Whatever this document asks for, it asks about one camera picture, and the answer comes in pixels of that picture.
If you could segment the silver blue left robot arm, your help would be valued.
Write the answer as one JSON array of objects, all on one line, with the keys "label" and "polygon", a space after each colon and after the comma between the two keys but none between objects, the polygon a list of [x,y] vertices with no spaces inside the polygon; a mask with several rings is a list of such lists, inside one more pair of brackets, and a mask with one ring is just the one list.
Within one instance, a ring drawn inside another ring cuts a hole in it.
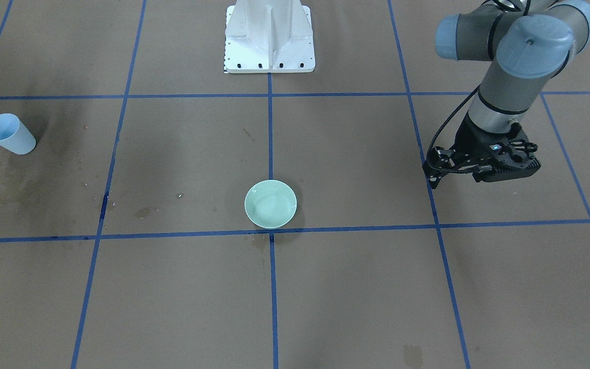
[{"label": "silver blue left robot arm", "polygon": [[590,43],[586,1],[485,1],[443,18],[435,51],[448,60],[490,63],[482,82],[462,101],[468,110],[448,149],[433,136],[423,171],[431,188],[449,174],[476,182],[531,177],[541,164],[538,145],[520,124],[543,87]]}]

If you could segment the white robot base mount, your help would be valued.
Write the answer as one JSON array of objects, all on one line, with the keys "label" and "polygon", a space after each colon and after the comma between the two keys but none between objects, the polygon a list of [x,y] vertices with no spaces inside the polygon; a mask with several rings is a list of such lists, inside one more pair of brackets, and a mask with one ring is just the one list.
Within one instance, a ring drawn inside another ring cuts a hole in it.
[{"label": "white robot base mount", "polygon": [[223,72],[315,70],[311,9],[300,1],[237,1],[225,15]]}]

